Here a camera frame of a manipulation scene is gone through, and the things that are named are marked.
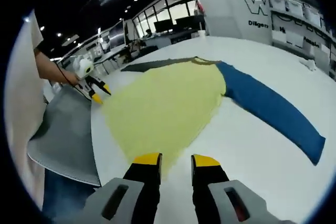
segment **cable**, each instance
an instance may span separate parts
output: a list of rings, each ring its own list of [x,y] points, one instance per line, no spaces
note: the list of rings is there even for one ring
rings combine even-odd
[[[58,66],[58,64],[57,64],[56,62],[54,62],[54,63],[56,64],[58,70],[63,74],[64,78],[67,80],[68,84],[71,85],[73,88],[77,89],[77,88],[75,87],[75,85],[73,85],[73,84],[69,81],[69,79],[65,76],[65,74],[63,73],[63,71],[61,70],[61,68]],[[77,89],[77,91],[78,91],[82,96],[84,96],[86,100],[88,100],[88,101],[91,102],[91,100],[90,100],[89,98],[87,98],[86,95],[84,95],[79,89]]]

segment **person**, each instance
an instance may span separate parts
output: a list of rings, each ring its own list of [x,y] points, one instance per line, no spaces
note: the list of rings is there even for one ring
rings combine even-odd
[[[150,38],[150,37],[152,37],[153,36],[153,33],[152,33],[152,31],[150,30],[150,29],[147,29],[146,30],[146,35],[144,36],[144,39],[147,39],[147,38]]]
[[[27,154],[27,143],[42,123],[46,108],[43,81],[78,83],[77,76],[57,65],[38,49],[43,41],[34,11],[16,38],[7,66],[4,119],[9,150],[26,190],[39,209],[44,199],[44,168]]]

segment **white shirt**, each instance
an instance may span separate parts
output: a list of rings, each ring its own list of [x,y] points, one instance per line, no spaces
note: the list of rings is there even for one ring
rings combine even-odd
[[[34,11],[16,38],[6,73],[5,125],[9,149],[23,184],[42,209],[44,169],[27,155],[27,143],[43,120],[43,82],[34,48],[43,40]]]

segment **white table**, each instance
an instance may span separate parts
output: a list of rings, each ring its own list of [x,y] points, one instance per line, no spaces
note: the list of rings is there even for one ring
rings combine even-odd
[[[229,179],[240,180],[264,198],[276,217],[303,223],[323,199],[336,171],[336,83],[320,70],[309,71],[286,51],[234,38],[186,40],[131,64],[194,56],[222,60],[274,89],[306,116],[326,137],[326,143],[320,162],[313,166],[291,141],[223,98],[218,113],[162,181],[155,223],[197,223],[192,203],[192,154],[218,160]],[[141,74],[117,70],[106,82],[114,93]],[[96,103],[91,107],[91,134],[101,184],[123,177],[129,164]]]

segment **gray cloth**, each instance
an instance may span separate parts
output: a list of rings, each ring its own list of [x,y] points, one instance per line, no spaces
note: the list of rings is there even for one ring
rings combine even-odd
[[[47,105],[28,155],[65,177],[100,186],[91,139],[91,102],[70,86]]]

